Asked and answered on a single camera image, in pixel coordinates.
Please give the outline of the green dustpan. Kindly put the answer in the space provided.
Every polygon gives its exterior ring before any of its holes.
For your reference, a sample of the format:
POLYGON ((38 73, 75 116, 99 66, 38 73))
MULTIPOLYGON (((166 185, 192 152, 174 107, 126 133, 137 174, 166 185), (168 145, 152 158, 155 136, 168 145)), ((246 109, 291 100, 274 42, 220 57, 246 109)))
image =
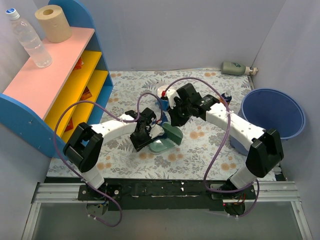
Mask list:
POLYGON ((154 142, 150 143, 148 145, 148 148, 153 154, 159 155, 168 151, 174 146, 175 146, 175 143, 172 140, 168 138, 159 138, 154 142))

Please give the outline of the green hand brush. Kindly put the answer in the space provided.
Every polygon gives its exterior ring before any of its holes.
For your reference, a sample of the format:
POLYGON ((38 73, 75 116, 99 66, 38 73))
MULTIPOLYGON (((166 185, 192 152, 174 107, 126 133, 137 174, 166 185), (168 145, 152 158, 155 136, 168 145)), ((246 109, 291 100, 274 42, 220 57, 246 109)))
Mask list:
POLYGON ((178 146, 181 145, 184 135, 178 127, 172 126, 170 123, 165 122, 162 124, 162 128, 168 139, 178 146))

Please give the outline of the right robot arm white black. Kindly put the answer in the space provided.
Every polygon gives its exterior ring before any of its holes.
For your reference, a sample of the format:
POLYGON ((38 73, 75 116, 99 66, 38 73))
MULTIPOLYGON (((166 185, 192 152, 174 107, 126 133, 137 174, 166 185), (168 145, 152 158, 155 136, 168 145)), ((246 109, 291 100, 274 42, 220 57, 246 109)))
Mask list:
POLYGON ((265 130, 249 123, 227 110, 218 98, 210 94, 201 96, 191 83, 178 90, 164 90, 161 95, 168 100, 167 112, 172 126, 181 127, 190 117, 201 118, 224 130, 248 151, 245 165, 216 192, 237 199, 254 180, 264 178, 284 158, 281 137, 276 129, 265 130))

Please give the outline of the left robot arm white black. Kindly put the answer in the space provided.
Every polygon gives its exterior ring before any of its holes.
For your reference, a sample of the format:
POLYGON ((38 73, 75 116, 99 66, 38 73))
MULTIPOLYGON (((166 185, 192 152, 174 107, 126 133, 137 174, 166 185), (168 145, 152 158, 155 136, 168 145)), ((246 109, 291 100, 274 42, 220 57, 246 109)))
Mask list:
POLYGON ((126 111, 119 120, 92 125, 85 122, 78 124, 63 148, 63 154, 91 185, 89 194, 95 200, 103 199, 107 193, 103 185, 105 180, 97 167, 103 144, 129 134, 133 147, 140 151, 165 133, 160 125, 154 124, 155 121, 155 113, 147 107, 141 113, 126 111))

